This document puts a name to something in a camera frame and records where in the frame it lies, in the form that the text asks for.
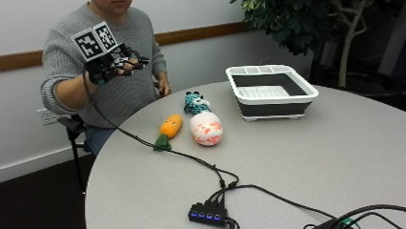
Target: toy carrot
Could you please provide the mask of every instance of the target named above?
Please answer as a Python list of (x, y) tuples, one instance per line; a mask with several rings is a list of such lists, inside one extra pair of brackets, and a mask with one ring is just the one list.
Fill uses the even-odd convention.
[(174, 137), (179, 127), (181, 127), (182, 118), (179, 114), (173, 114), (166, 117), (161, 127), (159, 127), (159, 137), (154, 141), (154, 151), (171, 150), (173, 147), (169, 144), (169, 138)]

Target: power strip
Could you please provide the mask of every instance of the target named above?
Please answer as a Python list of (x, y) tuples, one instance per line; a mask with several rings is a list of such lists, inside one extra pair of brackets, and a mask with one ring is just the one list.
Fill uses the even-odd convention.
[(190, 221), (226, 226), (227, 209), (197, 203), (191, 205), (187, 216)]
[[(330, 219), (328, 221), (324, 221), (323, 223), (320, 223), (318, 226), (312, 227), (312, 229), (328, 229), (332, 225), (332, 223), (335, 222), (336, 219)], [(346, 224), (343, 222), (340, 222), (334, 229), (339, 229), (344, 226)]]

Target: chair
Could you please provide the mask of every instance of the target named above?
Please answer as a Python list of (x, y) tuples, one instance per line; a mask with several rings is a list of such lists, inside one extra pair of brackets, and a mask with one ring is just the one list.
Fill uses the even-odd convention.
[(76, 168), (76, 176), (78, 187), (82, 194), (86, 194), (86, 188), (84, 184), (82, 174), (81, 174), (81, 167), (80, 167), (80, 160), (77, 149), (84, 149), (85, 152), (89, 152), (89, 148), (86, 147), (85, 143), (77, 143), (77, 137), (86, 131), (85, 123), (78, 116), (78, 114), (72, 115), (70, 117), (61, 116), (57, 121), (66, 127), (68, 133), (68, 140), (70, 142), (73, 157), (74, 157), (74, 168)]

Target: table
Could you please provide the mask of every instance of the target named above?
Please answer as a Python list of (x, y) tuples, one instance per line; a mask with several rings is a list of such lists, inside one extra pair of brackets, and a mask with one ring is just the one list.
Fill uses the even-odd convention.
[[(153, 143), (166, 116), (182, 114), (182, 128), (170, 139), (175, 151), (234, 172), (239, 184), (255, 184), (335, 217), (370, 204), (406, 206), (406, 113), (354, 94), (315, 88), (319, 96), (298, 119), (246, 122), (230, 83), (221, 82), (159, 99), (121, 127)], [(187, 91), (203, 95), (221, 119), (223, 139), (215, 146), (198, 145), (191, 138), (191, 114), (182, 112)], [(217, 175), (201, 164), (154, 152), (115, 131), (90, 173), (87, 229), (213, 228), (190, 222), (187, 212), (218, 189)], [(255, 189), (227, 192), (226, 208), (243, 229), (300, 229), (327, 220)], [(404, 227), (404, 213), (379, 212)], [(376, 217), (367, 217), (360, 225), (392, 228)]]

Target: plush toy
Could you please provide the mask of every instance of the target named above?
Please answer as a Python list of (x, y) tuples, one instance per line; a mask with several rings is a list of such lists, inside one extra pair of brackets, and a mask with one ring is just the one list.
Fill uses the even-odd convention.
[(173, 147), (169, 144), (169, 138), (174, 137), (182, 123), (179, 114), (170, 115), (159, 127), (159, 137), (154, 141), (154, 151), (171, 150)]
[(185, 96), (183, 111), (197, 115), (201, 111), (209, 111), (209, 102), (203, 100), (203, 96), (198, 92), (187, 92)]
[(206, 146), (215, 145), (222, 138), (223, 129), (219, 118), (209, 111), (209, 102), (198, 92), (186, 93), (183, 111), (194, 115), (190, 119), (194, 140)]

